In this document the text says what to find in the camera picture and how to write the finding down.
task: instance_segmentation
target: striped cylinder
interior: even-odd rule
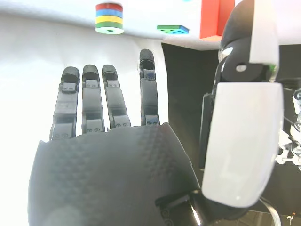
[[[122,34],[123,8],[116,3],[96,5],[95,30],[103,34]]]

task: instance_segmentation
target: orange block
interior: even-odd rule
[[[200,39],[219,41],[235,0],[202,0]]]

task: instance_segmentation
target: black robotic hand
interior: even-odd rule
[[[39,143],[32,168],[30,226],[196,226],[246,212],[201,194],[177,136],[160,125],[150,50],[140,54],[140,127],[130,126],[115,68],[105,65],[102,77],[111,130],[104,128],[98,70],[86,65],[76,137],[79,71],[63,72],[50,141]]]

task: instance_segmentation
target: red ring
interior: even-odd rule
[[[96,10],[100,9],[113,9],[122,12],[123,8],[121,5],[115,4],[115,3],[101,3],[96,5]]]

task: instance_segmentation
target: yellow ring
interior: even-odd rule
[[[96,17],[96,24],[101,22],[116,22],[123,24],[123,19],[118,16],[98,16]]]

